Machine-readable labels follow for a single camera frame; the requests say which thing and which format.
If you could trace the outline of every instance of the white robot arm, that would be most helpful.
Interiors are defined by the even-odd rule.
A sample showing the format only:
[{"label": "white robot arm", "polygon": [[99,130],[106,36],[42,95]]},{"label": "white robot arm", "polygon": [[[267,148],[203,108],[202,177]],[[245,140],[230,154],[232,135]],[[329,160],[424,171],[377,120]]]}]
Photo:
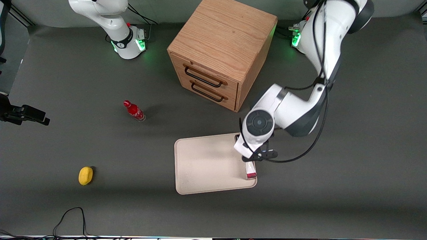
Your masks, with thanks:
[{"label": "white robot arm", "polygon": [[310,86],[313,91],[307,101],[277,84],[265,92],[244,118],[241,135],[234,145],[244,161],[277,157],[275,151],[260,151],[275,125],[294,137],[312,132],[340,65],[343,37],[363,28],[374,12],[371,0],[327,0],[327,5],[325,0],[304,3],[311,4],[311,14],[290,28],[294,32],[292,46],[307,56],[319,76]]},{"label": "white robot arm", "polygon": [[114,50],[123,59],[136,58],[146,49],[145,32],[128,26],[119,15],[128,8],[128,0],[68,0],[76,13],[99,24],[110,36]]}]

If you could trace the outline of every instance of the beige tray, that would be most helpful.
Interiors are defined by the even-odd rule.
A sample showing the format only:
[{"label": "beige tray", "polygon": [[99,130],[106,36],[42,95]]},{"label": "beige tray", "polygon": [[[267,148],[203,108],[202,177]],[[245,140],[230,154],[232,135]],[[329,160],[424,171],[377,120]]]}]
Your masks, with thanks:
[{"label": "beige tray", "polygon": [[245,162],[233,148],[238,133],[183,138],[175,142],[175,187],[179,194],[254,187]]}]

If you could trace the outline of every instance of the red bottle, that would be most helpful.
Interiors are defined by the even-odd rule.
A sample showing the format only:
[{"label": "red bottle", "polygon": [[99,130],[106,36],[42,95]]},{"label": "red bottle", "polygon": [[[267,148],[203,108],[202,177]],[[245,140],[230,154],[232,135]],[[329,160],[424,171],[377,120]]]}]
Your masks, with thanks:
[{"label": "red bottle", "polygon": [[125,100],[123,105],[128,109],[128,113],[132,115],[138,122],[145,120],[145,114],[139,109],[138,106],[132,104],[130,101]]}]

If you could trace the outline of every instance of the wooden cabinet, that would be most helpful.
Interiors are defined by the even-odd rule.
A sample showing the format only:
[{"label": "wooden cabinet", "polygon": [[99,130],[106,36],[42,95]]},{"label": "wooden cabinet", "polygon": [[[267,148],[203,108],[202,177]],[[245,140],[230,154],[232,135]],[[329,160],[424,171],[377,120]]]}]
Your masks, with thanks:
[{"label": "wooden cabinet", "polygon": [[238,112],[276,23],[276,16],[234,0],[203,0],[167,48],[181,85]]}]

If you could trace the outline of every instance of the black metal handle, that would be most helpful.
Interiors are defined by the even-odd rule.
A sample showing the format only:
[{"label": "black metal handle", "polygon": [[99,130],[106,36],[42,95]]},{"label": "black metal handle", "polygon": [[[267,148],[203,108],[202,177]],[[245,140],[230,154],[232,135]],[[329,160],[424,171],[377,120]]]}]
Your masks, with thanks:
[{"label": "black metal handle", "polygon": [[194,74],[189,73],[189,72],[188,72],[188,67],[185,67],[184,72],[185,72],[185,74],[187,74],[188,76],[193,77],[193,78],[195,78],[195,79],[197,79],[197,80],[199,80],[199,81],[202,81],[202,82],[204,82],[204,83],[206,83],[206,84],[208,84],[209,86],[212,86],[212,87],[214,87],[214,88],[219,88],[219,87],[221,87],[221,85],[222,85],[222,82],[219,82],[219,84],[213,84],[213,83],[211,83],[211,82],[208,82],[208,81],[204,80],[203,78],[199,78],[198,76],[196,76],[196,75],[194,75]]},{"label": "black metal handle", "polygon": [[192,82],[192,83],[191,83],[191,89],[193,89],[194,91],[196,91],[196,92],[200,93],[201,95],[206,96],[206,97],[208,97],[208,98],[212,99],[212,100],[213,100],[213,101],[215,101],[215,102],[221,102],[222,100],[224,100],[224,97],[221,97],[220,99],[216,99],[216,98],[214,98],[214,97],[212,97],[212,96],[210,96],[210,95],[207,95],[206,93],[204,93],[204,92],[202,92],[202,91],[200,91],[200,90],[195,89],[195,88],[194,88],[194,85],[195,85],[195,83],[194,83],[194,82]]}]

